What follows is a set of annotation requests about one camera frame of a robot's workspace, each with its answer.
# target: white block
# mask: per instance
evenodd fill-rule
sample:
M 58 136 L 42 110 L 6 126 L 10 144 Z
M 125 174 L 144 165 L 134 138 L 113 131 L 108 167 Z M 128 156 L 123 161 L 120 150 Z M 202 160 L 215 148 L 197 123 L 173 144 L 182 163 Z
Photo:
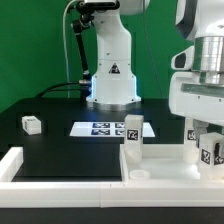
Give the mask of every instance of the white block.
M 127 163 L 137 164 L 142 160 L 143 119 L 141 115 L 125 118 L 124 151 Z
M 41 122 L 35 116 L 22 117 L 22 125 L 29 135 L 41 133 Z

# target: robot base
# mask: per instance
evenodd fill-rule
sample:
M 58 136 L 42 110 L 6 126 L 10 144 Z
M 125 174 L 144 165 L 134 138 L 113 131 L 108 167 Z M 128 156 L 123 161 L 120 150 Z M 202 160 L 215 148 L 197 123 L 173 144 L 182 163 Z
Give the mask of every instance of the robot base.
M 102 104 L 96 102 L 87 102 L 88 107 L 93 107 L 98 110 L 106 111 L 124 111 L 133 108 L 139 108 L 141 106 L 141 101 L 136 101 L 128 104 Z

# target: black sticker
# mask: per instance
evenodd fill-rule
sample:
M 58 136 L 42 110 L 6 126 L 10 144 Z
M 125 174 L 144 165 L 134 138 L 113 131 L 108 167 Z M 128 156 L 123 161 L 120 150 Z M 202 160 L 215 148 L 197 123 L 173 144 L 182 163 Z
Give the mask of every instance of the black sticker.
M 104 130 L 104 129 L 93 129 L 91 132 L 91 135 L 101 135 L 101 136 L 105 136 L 105 135 L 110 135 L 110 130 Z
M 93 123 L 93 128 L 110 128 L 110 123 Z
M 122 130 L 115 130 L 115 135 L 124 136 L 124 132 Z
M 120 74 L 118 66 L 116 63 L 113 64 L 112 68 L 109 71 L 110 74 Z
M 125 123 L 115 123 L 115 128 L 122 128 L 124 129 L 125 128 Z
M 211 153 L 202 149 L 201 151 L 201 161 L 210 164 L 210 160 L 211 160 Z
M 196 140 L 196 136 L 195 136 L 195 131 L 194 130 L 188 130 L 187 140 L 191 140 L 191 141 L 195 141 Z
M 138 130 L 127 130 L 127 139 L 138 141 Z
M 214 160 L 214 165 L 221 165 L 224 164 L 224 159 L 221 158 L 220 156 L 216 156 Z

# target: small white cube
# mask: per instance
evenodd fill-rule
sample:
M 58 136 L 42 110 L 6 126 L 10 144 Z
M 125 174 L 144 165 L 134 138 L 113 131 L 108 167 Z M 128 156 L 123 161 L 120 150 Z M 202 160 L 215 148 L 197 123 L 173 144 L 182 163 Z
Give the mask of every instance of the small white cube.
M 29 135 L 41 133 L 41 122 L 35 116 L 22 117 L 22 125 Z

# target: warning label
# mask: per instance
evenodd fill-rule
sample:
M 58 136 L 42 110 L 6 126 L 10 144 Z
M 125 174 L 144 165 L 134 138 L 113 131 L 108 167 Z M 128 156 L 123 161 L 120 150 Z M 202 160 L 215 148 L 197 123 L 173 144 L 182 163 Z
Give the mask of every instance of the warning label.
M 116 63 L 113 64 L 112 68 L 109 71 L 110 74 L 120 74 L 119 68 Z

